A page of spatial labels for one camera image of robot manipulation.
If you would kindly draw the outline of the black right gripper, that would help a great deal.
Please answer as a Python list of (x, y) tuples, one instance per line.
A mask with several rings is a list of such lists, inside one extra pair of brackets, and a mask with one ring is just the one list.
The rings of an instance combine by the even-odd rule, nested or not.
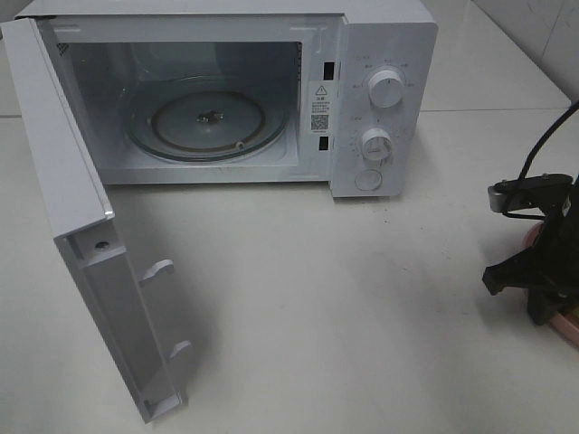
[[(568, 314), (578, 307), (578, 181), (569, 189), (557, 214), (546, 221), (537, 246), (542, 274), (556, 292), (527, 293), (527, 313), (535, 325), (542, 326), (556, 314)], [(531, 289), (543, 285), (531, 248), (486, 267), (482, 282), (492, 296), (505, 288)]]

